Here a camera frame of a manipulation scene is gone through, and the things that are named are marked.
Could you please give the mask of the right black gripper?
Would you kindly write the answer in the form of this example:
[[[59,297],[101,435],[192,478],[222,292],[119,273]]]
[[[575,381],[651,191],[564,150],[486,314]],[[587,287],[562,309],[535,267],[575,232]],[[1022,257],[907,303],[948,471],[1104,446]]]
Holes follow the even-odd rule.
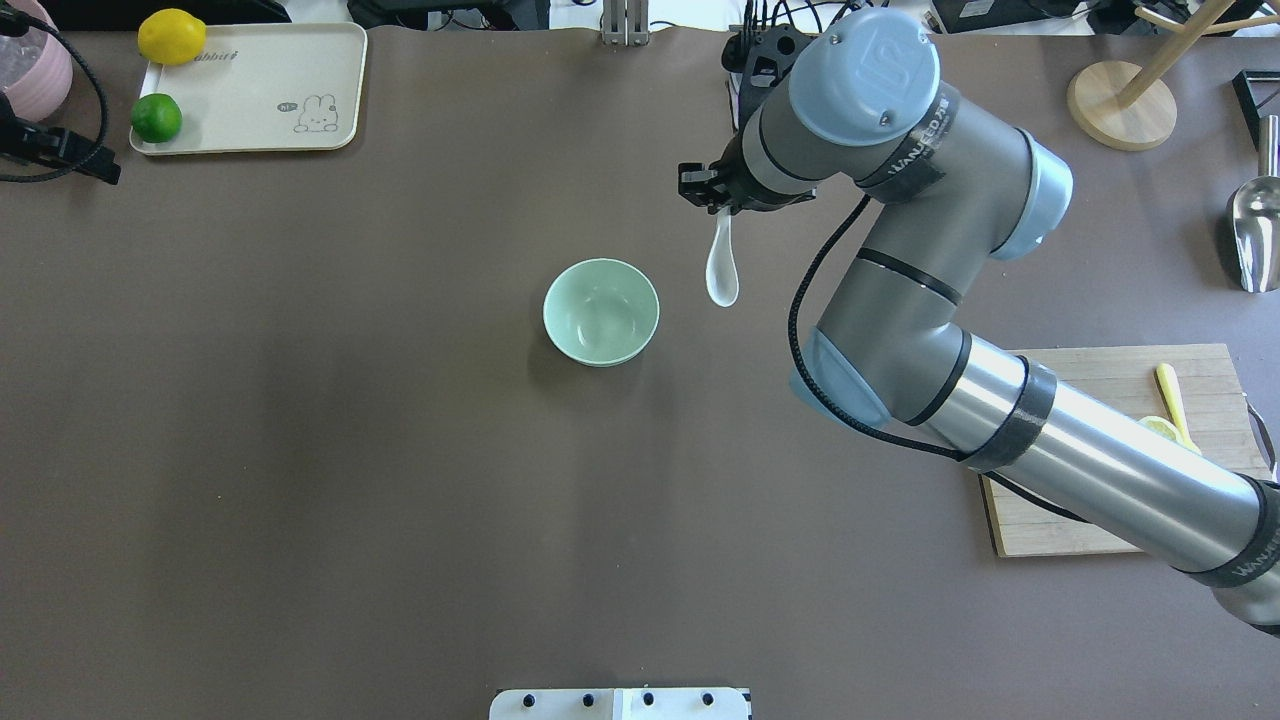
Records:
[[[810,201],[814,190],[799,193],[781,193],[765,188],[748,172],[744,143],[751,135],[748,124],[760,105],[790,73],[800,53],[813,41],[792,26],[759,29],[742,26],[726,41],[721,53],[721,65],[728,73],[726,87],[730,97],[730,117],[733,137],[721,158],[708,165],[680,163],[680,196],[695,208],[705,208],[710,214],[730,208],[732,214],[744,209],[776,211],[796,202]]]

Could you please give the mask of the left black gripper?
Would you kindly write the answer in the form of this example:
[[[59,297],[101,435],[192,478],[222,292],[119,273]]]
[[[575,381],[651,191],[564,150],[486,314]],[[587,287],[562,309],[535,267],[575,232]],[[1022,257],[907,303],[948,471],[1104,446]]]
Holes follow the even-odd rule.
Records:
[[[115,152],[105,145],[110,111],[105,92],[99,92],[100,124],[95,138],[87,138],[65,127],[41,126],[17,115],[6,95],[1,96],[1,155],[20,165],[45,169],[36,174],[3,173],[1,182],[33,184],[79,173],[115,186],[122,168]]]

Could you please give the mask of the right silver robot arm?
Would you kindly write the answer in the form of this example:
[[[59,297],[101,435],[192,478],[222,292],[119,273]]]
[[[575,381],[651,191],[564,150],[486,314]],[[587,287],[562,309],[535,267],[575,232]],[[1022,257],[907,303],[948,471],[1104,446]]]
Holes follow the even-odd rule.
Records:
[[[810,337],[796,393],[869,437],[952,459],[1164,560],[1277,634],[1277,486],[1211,462],[961,328],[988,260],[1061,222],[1068,165],[946,85],[910,15],[854,12],[803,45],[719,160],[678,167],[712,213],[776,211],[846,176],[882,209]]]

